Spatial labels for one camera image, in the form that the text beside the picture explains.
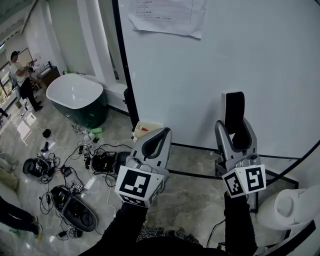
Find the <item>window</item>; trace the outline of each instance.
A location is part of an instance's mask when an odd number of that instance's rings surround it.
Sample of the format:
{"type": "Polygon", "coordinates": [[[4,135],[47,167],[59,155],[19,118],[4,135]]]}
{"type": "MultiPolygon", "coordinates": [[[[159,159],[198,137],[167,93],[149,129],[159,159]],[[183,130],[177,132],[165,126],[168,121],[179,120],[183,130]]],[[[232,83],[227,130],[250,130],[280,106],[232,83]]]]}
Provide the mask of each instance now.
{"type": "Polygon", "coordinates": [[[0,105],[2,105],[12,93],[12,83],[9,79],[10,64],[7,62],[0,68],[0,105]]]}

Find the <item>black sleeve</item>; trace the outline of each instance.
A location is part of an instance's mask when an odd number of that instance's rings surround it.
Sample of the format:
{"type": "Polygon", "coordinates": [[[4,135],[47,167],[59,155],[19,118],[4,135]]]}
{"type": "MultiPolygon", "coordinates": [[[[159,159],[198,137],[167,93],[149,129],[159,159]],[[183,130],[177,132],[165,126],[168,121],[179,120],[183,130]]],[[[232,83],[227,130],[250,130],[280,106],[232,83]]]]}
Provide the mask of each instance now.
{"type": "Polygon", "coordinates": [[[225,250],[237,256],[251,256],[257,250],[255,230],[246,197],[224,194],[225,250]]]}
{"type": "Polygon", "coordinates": [[[115,218],[104,231],[99,242],[81,256],[99,255],[106,246],[125,246],[129,248],[136,242],[143,223],[146,221],[148,208],[124,203],[115,218]]]}

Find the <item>toilet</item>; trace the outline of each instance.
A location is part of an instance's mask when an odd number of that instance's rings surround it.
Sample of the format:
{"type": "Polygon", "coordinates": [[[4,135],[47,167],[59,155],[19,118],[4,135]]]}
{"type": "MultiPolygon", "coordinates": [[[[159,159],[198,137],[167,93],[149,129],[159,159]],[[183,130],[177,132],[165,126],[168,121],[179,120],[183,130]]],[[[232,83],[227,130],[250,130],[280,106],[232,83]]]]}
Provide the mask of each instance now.
{"type": "Polygon", "coordinates": [[[259,207],[257,221],[273,230],[302,228],[320,213],[320,184],[308,189],[284,189],[259,207]]]}

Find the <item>paper notice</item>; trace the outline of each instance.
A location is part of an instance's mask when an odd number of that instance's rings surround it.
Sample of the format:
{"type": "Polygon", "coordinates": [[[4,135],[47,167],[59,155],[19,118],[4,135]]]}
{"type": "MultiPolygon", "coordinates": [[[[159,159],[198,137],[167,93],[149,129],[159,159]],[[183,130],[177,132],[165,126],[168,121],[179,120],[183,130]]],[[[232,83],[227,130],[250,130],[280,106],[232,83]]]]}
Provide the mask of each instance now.
{"type": "Polygon", "coordinates": [[[131,0],[133,30],[191,36],[201,39],[208,0],[131,0]]]}

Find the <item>black pants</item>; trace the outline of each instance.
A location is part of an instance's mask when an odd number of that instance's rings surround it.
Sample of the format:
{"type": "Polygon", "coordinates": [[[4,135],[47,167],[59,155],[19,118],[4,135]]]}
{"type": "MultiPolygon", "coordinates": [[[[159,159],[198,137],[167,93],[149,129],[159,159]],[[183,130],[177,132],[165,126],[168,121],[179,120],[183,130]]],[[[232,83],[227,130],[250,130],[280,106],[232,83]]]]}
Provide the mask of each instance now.
{"type": "Polygon", "coordinates": [[[0,222],[16,230],[24,230],[38,234],[38,229],[33,224],[33,216],[11,203],[6,202],[0,196],[0,222]]]}
{"type": "Polygon", "coordinates": [[[0,107],[0,113],[4,115],[6,118],[8,117],[8,114],[0,107]]]}
{"type": "Polygon", "coordinates": [[[22,99],[25,99],[25,98],[29,99],[29,101],[34,109],[36,109],[38,107],[38,104],[37,104],[35,97],[34,97],[34,93],[31,88],[31,83],[30,83],[29,77],[27,77],[24,80],[23,84],[21,85],[20,94],[21,94],[22,99]]]}

